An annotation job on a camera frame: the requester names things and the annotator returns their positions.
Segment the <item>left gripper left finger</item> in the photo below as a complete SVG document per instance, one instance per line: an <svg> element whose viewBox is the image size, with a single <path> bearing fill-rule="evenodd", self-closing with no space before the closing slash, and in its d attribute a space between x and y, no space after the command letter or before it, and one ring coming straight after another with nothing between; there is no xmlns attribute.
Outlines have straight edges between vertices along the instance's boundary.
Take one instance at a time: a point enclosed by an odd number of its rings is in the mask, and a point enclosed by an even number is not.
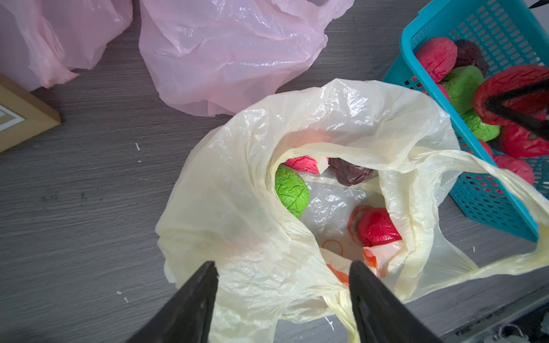
<svg viewBox="0 0 549 343"><path fill-rule="evenodd" d="M207 343L218 279L215 263L205 262L165 306L127 341Z"/></svg>

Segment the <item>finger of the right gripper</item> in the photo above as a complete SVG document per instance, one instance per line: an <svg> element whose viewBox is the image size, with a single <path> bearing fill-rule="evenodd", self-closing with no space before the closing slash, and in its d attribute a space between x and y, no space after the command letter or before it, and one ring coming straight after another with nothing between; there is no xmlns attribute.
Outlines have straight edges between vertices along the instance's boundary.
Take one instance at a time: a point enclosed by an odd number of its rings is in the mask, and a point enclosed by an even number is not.
<svg viewBox="0 0 549 343"><path fill-rule="evenodd" d="M486 101L486 109L493 112L499 117L503 117L524 129L527 129L536 137L540 137L548 141L548 117L543 115L543 119L538 119L536 116L531 117L523 112L503 106L503 103L497 99L489 99Z"/></svg>
<svg viewBox="0 0 549 343"><path fill-rule="evenodd" d="M542 91L548 91L548 82L549 79L543 79L541 81L537 81L523 87L514 88L510 91L496 94L487 99L486 105L502 105L505 101L530 96L532 94L537 94Z"/></svg>

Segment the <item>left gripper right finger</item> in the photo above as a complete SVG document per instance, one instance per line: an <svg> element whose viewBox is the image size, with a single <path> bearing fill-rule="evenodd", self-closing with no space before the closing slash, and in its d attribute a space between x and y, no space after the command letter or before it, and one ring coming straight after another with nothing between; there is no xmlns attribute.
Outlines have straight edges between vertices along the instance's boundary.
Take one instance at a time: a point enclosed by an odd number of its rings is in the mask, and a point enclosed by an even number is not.
<svg viewBox="0 0 549 343"><path fill-rule="evenodd" d="M350 267L350 298L361 342L440 342L367 266Z"/></svg>

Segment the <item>red textured fruit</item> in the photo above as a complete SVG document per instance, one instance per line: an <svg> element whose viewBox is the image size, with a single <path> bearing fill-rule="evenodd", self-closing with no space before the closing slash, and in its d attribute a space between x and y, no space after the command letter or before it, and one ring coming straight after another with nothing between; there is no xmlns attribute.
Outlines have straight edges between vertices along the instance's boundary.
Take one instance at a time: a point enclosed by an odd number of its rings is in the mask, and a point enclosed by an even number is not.
<svg viewBox="0 0 549 343"><path fill-rule="evenodd" d="M548 155L548 142L517 124L500 131L501 151L512 157L542 157Z"/></svg>

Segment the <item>green apple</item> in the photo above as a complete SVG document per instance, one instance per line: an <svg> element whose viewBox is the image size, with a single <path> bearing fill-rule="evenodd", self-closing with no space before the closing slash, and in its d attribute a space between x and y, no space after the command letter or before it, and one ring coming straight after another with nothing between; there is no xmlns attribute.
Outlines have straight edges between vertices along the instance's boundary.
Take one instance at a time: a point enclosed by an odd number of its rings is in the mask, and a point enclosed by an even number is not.
<svg viewBox="0 0 549 343"><path fill-rule="evenodd" d="M450 103L458 114L473 108L473 99L479 86L485 81L482 72L475 66L453 69L442 81Z"/></svg>

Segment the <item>small red fruit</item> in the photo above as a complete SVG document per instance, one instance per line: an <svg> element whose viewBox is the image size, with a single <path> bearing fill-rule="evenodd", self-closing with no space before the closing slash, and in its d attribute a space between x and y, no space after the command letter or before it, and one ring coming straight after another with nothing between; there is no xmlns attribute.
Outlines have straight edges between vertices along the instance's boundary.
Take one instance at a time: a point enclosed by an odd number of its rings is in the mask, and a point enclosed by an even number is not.
<svg viewBox="0 0 549 343"><path fill-rule="evenodd" d="M518 157L510 157L508 155L494 155L493 161L500 169L507 169L519 177L527 181L527 183L534 185L535 175L533 168L529 163L523 161Z"/></svg>

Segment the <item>round red apple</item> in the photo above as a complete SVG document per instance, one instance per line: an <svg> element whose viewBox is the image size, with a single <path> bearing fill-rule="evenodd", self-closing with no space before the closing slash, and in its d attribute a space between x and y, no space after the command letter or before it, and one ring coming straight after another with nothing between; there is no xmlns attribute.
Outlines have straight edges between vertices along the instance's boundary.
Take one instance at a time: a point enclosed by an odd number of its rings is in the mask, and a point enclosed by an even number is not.
<svg viewBox="0 0 549 343"><path fill-rule="evenodd" d="M492 148L486 142L478 140L478 143L481 147L483 147L483 149L486 151L490 158L494 157ZM467 152L474 154L474 151L471 149L470 144L466 144L465 142L463 142L463 147L466 149Z"/></svg>

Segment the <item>teal plastic basket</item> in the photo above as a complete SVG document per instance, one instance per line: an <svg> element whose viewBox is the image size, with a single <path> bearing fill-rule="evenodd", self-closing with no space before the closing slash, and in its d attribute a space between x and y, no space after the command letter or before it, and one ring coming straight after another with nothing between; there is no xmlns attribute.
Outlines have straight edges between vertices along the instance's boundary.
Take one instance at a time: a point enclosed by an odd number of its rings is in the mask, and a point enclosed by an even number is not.
<svg viewBox="0 0 549 343"><path fill-rule="evenodd" d="M463 151L547 195L547 141L485 106L547 78L548 34L523 1L432 1L404 29L383 79L432 97L450 114Z"/></svg>

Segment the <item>dark maroon fruit yellow bag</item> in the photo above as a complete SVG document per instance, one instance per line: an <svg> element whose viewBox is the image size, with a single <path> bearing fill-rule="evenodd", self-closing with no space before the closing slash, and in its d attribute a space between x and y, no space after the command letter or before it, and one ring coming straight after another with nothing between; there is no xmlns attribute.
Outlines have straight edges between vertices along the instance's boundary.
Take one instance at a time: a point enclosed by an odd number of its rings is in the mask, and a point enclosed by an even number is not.
<svg viewBox="0 0 549 343"><path fill-rule="evenodd" d="M348 187L365 182L374 174L373 169L351 164L341 158L329 158L328 164L337 181Z"/></svg>

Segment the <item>yellow plastic bag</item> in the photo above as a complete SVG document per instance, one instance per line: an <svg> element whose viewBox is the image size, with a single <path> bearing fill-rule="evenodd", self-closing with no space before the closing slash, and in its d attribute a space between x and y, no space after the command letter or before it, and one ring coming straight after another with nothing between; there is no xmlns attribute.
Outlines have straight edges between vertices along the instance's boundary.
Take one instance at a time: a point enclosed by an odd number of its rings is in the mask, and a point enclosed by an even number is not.
<svg viewBox="0 0 549 343"><path fill-rule="evenodd" d="M548 200L517 175L462 151L450 116L419 91L336 79L269 96L211 131L190 153L157 224L168 280L178 287L206 261L220 283L211 342L272 342L278 320L334 314L359 341L350 290L327 266L312 231L275 191L275 171L303 155L377 171L405 243L390 263L402 302L497 274L548 265ZM538 225L536 249L478 267L443 237L438 208L463 172L490 174Z"/></svg>

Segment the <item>small pink plastic bag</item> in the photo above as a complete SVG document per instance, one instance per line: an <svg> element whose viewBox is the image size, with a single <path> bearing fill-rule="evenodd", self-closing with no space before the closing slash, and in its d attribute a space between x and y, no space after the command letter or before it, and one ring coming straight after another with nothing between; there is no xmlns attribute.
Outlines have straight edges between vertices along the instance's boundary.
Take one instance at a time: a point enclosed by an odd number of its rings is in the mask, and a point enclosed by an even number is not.
<svg viewBox="0 0 549 343"><path fill-rule="evenodd" d="M351 1L141 1L139 48L160 99L236 114L307 71Z"/></svg>

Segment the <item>large pink plastic bag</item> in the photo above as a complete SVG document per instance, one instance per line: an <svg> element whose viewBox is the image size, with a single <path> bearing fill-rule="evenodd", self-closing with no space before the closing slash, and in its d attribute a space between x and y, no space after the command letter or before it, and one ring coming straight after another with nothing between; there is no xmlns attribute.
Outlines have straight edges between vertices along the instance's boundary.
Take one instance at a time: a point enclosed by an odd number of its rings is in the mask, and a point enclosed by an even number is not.
<svg viewBox="0 0 549 343"><path fill-rule="evenodd" d="M131 1L2 1L1 73L27 91L67 83L132 17Z"/></svg>

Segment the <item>small green fruit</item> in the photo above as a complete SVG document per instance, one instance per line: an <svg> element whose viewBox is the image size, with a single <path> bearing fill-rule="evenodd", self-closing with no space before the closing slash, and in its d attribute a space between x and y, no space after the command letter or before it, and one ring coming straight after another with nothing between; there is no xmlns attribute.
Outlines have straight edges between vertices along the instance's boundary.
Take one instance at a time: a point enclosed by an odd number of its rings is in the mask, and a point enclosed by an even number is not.
<svg viewBox="0 0 549 343"><path fill-rule="evenodd" d="M489 142L500 135L500 126L484 123L474 109L461 114L460 117L478 140Z"/></svg>

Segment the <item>small pink-red fruit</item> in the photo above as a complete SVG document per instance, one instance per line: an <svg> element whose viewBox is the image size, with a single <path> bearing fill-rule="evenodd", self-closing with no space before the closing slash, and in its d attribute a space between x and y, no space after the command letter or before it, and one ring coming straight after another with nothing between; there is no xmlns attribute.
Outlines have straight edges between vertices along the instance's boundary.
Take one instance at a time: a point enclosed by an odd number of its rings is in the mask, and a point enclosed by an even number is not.
<svg viewBox="0 0 549 343"><path fill-rule="evenodd" d="M450 101L450 97L445 87L442 86L441 84L436 84L436 87L433 87L432 91L429 91L428 89L423 88L422 93L427 94L429 97L431 97L437 102L440 102L442 98L446 99L446 101Z"/></svg>

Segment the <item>large pink-red fruit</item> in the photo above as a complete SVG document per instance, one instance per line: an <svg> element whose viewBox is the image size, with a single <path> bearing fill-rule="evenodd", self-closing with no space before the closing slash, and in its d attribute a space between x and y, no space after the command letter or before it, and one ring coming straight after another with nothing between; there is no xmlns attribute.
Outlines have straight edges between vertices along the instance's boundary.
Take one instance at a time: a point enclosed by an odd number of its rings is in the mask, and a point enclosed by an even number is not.
<svg viewBox="0 0 549 343"><path fill-rule="evenodd" d="M415 53L416 59L435 83L439 83L454 68L458 47L447 37L426 41Z"/></svg>

